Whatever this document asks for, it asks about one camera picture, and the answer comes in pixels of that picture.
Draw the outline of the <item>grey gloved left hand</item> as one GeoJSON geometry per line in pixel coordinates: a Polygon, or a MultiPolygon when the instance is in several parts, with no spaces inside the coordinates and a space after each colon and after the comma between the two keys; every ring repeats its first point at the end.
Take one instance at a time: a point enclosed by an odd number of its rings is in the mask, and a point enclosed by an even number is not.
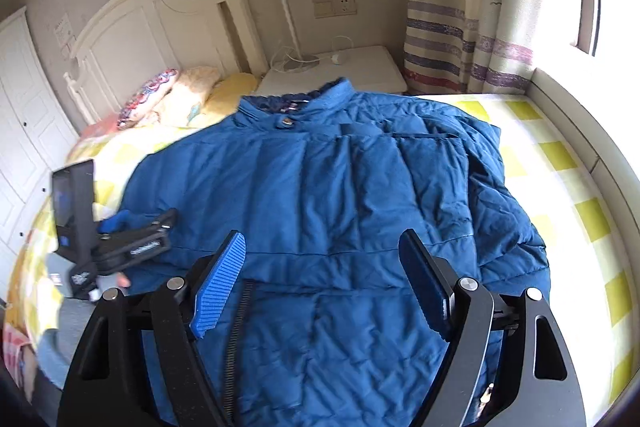
{"type": "Polygon", "coordinates": [[[102,297],[104,291],[114,287],[119,288],[126,295],[130,285],[130,280],[122,272],[105,275],[105,277],[97,277],[96,288],[89,291],[89,300],[94,303],[102,297]]]}

